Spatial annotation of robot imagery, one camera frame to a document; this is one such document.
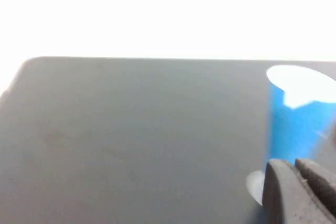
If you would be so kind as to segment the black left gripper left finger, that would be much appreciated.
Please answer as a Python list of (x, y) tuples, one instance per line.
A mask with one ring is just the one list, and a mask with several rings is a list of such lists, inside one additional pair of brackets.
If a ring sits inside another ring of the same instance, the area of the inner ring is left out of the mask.
[(295, 163), (268, 161), (262, 204), (267, 223), (334, 223), (335, 205), (324, 205)]

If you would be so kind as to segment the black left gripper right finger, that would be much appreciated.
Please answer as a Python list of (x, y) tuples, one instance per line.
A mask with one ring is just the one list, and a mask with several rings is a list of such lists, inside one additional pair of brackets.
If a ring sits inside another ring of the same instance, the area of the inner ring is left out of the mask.
[(295, 167), (324, 205), (335, 205), (335, 174), (318, 163), (298, 158)]

